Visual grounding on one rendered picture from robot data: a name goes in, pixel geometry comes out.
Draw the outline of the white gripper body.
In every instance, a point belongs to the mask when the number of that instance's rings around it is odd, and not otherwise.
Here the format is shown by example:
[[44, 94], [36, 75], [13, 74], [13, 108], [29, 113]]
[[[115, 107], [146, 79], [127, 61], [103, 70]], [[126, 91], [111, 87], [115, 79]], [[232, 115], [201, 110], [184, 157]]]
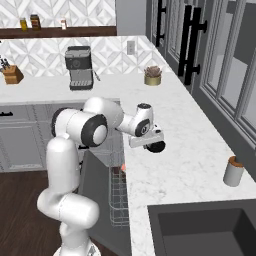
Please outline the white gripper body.
[[128, 142], [131, 148], [149, 145], [164, 140], [164, 134], [161, 130], [151, 130], [141, 137], [129, 136]]

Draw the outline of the black bowl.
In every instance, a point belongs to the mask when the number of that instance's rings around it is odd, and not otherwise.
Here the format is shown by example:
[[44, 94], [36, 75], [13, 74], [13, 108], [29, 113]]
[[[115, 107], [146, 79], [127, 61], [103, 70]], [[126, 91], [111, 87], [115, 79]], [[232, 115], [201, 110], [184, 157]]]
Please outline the black bowl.
[[151, 153], [161, 153], [165, 149], [165, 142], [159, 141], [155, 143], [148, 144], [146, 149]]

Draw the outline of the grey cup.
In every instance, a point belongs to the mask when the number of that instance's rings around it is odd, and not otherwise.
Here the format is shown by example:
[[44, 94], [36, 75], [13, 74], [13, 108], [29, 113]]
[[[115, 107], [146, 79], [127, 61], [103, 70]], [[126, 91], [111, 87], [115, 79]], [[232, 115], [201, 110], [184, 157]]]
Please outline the grey cup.
[[242, 175], [244, 173], [244, 166], [237, 160], [236, 156], [231, 156], [223, 176], [223, 182], [230, 187], [237, 187], [240, 184]]

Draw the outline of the grey cupboard door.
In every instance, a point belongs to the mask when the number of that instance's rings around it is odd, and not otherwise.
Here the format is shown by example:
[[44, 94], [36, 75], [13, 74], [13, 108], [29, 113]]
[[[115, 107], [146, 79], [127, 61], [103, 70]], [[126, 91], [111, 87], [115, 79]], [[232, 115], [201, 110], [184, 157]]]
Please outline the grey cupboard door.
[[35, 122], [0, 124], [0, 163], [4, 172], [45, 169], [45, 145]]

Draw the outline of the potted plant in yellow pot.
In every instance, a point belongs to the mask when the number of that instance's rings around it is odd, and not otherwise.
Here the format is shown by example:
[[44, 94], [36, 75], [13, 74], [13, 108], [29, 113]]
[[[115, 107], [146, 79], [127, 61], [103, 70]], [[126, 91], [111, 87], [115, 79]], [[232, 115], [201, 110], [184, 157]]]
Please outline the potted plant in yellow pot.
[[158, 66], [149, 66], [144, 70], [144, 83], [149, 86], [161, 84], [162, 70]]

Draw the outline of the grey coffee machine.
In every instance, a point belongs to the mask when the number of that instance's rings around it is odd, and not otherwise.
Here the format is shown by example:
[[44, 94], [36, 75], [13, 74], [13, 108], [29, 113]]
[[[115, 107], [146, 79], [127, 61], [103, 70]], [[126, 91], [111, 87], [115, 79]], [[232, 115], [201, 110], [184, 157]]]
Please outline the grey coffee machine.
[[94, 78], [98, 78], [92, 68], [90, 46], [69, 46], [65, 52], [66, 68], [70, 75], [72, 91], [91, 90]]

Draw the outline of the dark grey sink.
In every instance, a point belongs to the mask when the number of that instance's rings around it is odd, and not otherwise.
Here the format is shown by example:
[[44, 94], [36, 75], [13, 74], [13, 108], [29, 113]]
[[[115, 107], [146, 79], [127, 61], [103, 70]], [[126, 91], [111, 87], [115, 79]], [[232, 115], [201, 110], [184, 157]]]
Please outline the dark grey sink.
[[148, 207], [156, 256], [256, 256], [256, 199]]

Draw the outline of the grey glass-front cupboards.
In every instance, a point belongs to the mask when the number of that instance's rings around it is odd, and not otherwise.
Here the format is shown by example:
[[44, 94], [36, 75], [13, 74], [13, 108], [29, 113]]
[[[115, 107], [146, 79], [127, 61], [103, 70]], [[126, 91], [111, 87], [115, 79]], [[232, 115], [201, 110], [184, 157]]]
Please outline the grey glass-front cupboards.
[[256, 0], [146, 0], [146, 36], [256, 181]]

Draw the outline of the grey drawer front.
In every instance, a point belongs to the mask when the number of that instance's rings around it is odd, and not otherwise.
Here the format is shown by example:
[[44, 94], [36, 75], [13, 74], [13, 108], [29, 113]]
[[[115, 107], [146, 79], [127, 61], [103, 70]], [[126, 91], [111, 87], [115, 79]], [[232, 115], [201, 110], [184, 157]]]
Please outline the grey drawer front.
[[7, 105], [0, 106], [0, 113], [12, 112], [13, 116], [0, 117], [0, 123], [4, 122], [27, 122], [33, 121], [33, 111], [29, 105]]

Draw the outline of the dark wooden shelf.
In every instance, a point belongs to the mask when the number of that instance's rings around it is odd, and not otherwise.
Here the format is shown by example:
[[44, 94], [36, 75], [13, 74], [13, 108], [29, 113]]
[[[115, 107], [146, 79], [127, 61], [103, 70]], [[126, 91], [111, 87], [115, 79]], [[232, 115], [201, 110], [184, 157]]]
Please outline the dark wooden shelf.
[[2, 39], [28, 39], [28, 38], [65, 38], [65, 37], [103, 37], [116, 36], [116, 26], [80, 26], [67, 27], [42, 27], [40, 30], [28, 28], [1, 28], [0, 40]]

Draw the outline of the wooden knife block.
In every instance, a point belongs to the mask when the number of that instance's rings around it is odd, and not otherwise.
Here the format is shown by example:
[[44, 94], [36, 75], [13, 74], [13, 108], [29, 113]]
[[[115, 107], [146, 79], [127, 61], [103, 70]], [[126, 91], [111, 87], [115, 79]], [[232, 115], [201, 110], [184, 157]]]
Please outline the wooden knife block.
[[0, 58], [0, 72], [3, 74], [7, 84], [19, 84], [24, 78], [23, 73], [16, 65], [10, 65], [6, 58]]

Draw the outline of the brown jar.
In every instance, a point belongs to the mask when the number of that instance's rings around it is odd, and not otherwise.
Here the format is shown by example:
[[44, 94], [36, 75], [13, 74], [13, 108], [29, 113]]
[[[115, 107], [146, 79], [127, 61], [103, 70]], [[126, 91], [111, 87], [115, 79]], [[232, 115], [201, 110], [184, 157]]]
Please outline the brown jar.
[[41, 23], [39, 16], [37, 14], [31, 14], [30, 15], [30, 22], [33, 30], [40, 30], [41, 29]]

